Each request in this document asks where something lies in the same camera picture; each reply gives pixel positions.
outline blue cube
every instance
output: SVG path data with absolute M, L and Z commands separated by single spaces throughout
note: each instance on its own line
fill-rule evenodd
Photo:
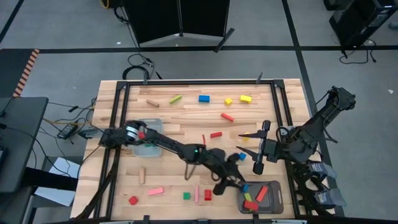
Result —
M 210 102 L 210 96 L 199 95 L 199 102 L 200 103 L 209 103 Z
M 239 153 L 239 159 L 240 160 L 244 160 L 246 158 L 246 154 L 245 153 L 243 153 L 243 152 L 241 152 L 241 153 Z
M 243 185 L 243 193 L 246 193 L 249 190 L 249 186 L 247 184 Z

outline yellow cube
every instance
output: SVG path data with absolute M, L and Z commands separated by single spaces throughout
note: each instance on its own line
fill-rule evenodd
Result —
M 243 137 L 243 141 L 248 141 L 249 138 L 248 137 Z
M 241 101 L 251 103 L 251 96 L 241 95 Z
M 231 103 L 232 103 L 232 99 L 231 98 L 225 99 L 225 104 L 226 105 L 230 105 Z

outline wooden tabletop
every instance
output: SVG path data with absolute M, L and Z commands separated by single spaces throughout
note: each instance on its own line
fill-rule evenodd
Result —
M 285 79 L 285 89 L 289 101 L 290 112 L 294 125 L 301 125 L 309 119 L 307 103 L 299 79 Z M 93 115 L 93 124 L 97 127 L 109 126 L 113 99 L 117 81 L 102 81 Z M 182 95 L 182 99 L 174 104 L 169 99 Z M 210 103 L 199 103 L 199 95 L 210 95 Z M 252 103 L 239 102 L 240 95 L 252 96 Z M 277 89 L 279 105 L 285 123 L 282 97 Z M 232 105 L 225 105 L 224 99 L 232 98 Z M 146 100 L 160 104 L 155 108 Z M 220 114 L 226 113 L 235 120 L 233 123 L 223 119 Z M 119 124 L 120 110 L 116 124 Z M 160 118 L 164 126 L 164 134 L 182 143 L 202 143 L 202 134 L 206 136 L 208 149 L 218 147 L 227 155 L 240 152 L 235 146 L 242 146 L 253 151 L 258 150 L 259 140 L 243 141 L 238 134 L 254 133 L 261 129 L 264 120 L 271 121 L 268 138 L 275 139 L 277 121 L 269 85 L 169 85 L 169 86 L 134 86 L 130 90 L 126 119 Z M 222 131 L 219 138 L 210 139 L 210 134 Z M 87 142 L 85 157 L 98 145 L 98 139 Z M 71 217 L 78 215 L 91 200 L 98 188 L 104 149 L 99 148 L 83 164 Z M 260 218 L 293 218 L 292 200 L 290 197 L 284 161 L 278 163 L 264 162 L 262 175 L 252 172 L 253 161 L 246 158 L 238 162 L 239 170 L 247 181 L 277 180 L 282 190 L 284 212 L 280 215 L 260 215 Z M 139 169 L 146 168 L 145 184 L 139 184 Z M 113 203 L 113 220 L 142 220 L 150 215 L 151 220 L 186 220 L 186 219 L 250 219 L 238 211 L 236 205 L 236 189 L 228 187 L 220 196 L 212 195 L 212 201 L 204 201 L 204 190 L 213 189 L 210 171 L 198 166 L 192 178 L 184 179 L 185 163 L 178 156 L 163 151 L 160 158 L 143 159 L 134 157 L 131 150 L 123 148 L 119 163 L 118 179 Z M 194 196 L 195 186 L 199 185 L 199 203 L 184 200 L 183 193 L 190 192 Z M 147 196 L 147 191 L 164 187 L 162 195 Z M 105 214 L 108 193 L 103 198 L 101 215 Z M 131 196 L 138 197 L 136 205 L 130 205 Z

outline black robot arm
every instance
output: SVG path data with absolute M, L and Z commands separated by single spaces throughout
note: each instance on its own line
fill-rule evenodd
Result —
M 254 153 L 241 147 L 238 148 L 248 153 L 257 164 L 261 164 L 261 160 L 259 159 L 261 154 L 267 156 L 267 161 L 269 162 L 277 162 L 279 159 L 293 162 L 307 161 L 317 150 L 319 140 L 326 139 L 336 142 L 325 131 L 325 128 L 340 114 L 340 112 L 352 110 L 355 107 L 355 95 L 352 95 L 344 88 L 333 86 L 324 97 L 327 95 L 328 99 L 325 106 L 320 111 L 317 111 L 304 125 L 294 128 L 278 128 L 276 130 L 277 141 L 266 139 L 266 134 L 261 136 L 262 143 L 259 146 L 261 153 Z M 263 125 L 263 129 L 259 131 L 266 133 L 268 130 L 269 126 Z M 242 134 L 240 136 L 250 137 L 250 134 Z
M 139 136 L 140 127 L 142 127 L 144 136 Z M 122 132 L 124 132 L 122 135 L 125 136 L 124 144 L 126 145 L 154 144 L 175 153 L 187 165 L 204 165 L 211 171 L 211 177 L 214 181 L 221 180 L 213 189 L 215 195 L 222 195 L 228 186 L 236 187 L 239 190 L 243 188 L 245 179 L 236 164 L 239 160 L 237 153 L 225 159 L 226 153 L 222 149 L 207 150 L 206 146 L 202 144 L 182 144 L 158 133 L 156 130 L 147 128 L 142 121 L 127 121 Z

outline gray floor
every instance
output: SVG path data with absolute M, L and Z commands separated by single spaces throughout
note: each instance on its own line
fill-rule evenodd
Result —
M 10 15 L 17 0 L 0 1 L 0 27 Z M 288 0 L 300 45 L 336 45 L 328 25 L 332 12 L 319 0 Z M 391 19 L 398 19 L 398 14 Z M 398 32 L 387 23 L 372 38 L 379 45 L 397 45 Z M 236 29 L 227 45 L 292 45 L 289 28 L 280 0 L 232 0 L 228 27 Z M 143 46 L 166 47 L 216 45 L 210 37 L 169 37 Z M 0 48 L 100 48 L 132 47 L 127 27 L 119 23 L 111 10 L 97 1 L 25 1 Z M 364 60 L 356 52 L 350 60 Z M 128 53 L 40 54 L 23 96 L 46 96 L 50 101 L 86 106 L 95 97 L 101 80 L 120 79 L 128 66 Z M 155 62 L 164 78 L 301 78 L 295 52 L 287 51 L 221 51 L 144 53 Z M 315 98 L 319 99 L 332 85 L 343 86 L 357 94 L 357 105 L 344 111 L 328 128 L 339 140 L 328 144 L 333 167 L 347 206 L 349 217 L 398 220 L 395 212 L 398 165 L 395 141 L 398 51 L 375 51 L 377 63 L 343 65 L 340 52 L 304 52 L 303 56 Z M 133 73 L 131 78 L 140 78 Z M 75 113 L 49 105 L 45 117 L 72 118 Z M 43 123 L 48 132 L 53 127 Z M 55 141 L 39 135 L 46 153 L 61 156 Z M 74 137 L 60 141 L 67 156 L 82 156 L 85 141 Z M 39 163 L 43 155 L 38 153 Z M 29 165 L 33 166 L 33 157 Z M 38 210 L 35 223 L 66 219 L 70 208 Z

